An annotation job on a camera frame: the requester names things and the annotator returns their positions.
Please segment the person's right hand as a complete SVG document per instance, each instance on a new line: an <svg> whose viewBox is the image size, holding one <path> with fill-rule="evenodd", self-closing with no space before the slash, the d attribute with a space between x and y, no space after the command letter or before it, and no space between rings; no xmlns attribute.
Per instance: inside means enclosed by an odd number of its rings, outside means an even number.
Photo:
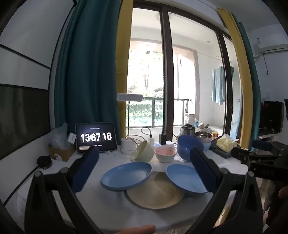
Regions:
<svg viewBox="0 0 288 234"><path fill-rule="evenodd" d="M279 199L282 202L287 202L288 200L288 186L283 187L280 191L279 191Z"/></svg>

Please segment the person's left hand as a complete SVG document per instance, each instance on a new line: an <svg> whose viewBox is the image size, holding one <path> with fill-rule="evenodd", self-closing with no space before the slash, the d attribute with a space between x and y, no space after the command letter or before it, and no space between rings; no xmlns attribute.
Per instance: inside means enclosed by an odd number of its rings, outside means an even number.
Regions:
<svg viewBox="0 0 288 234"><path fill-rule="evenodd" d="M154 234L156 230L156 226L149 224L141 227L134 227L129 229L124 229L115 234Z"/></svg>

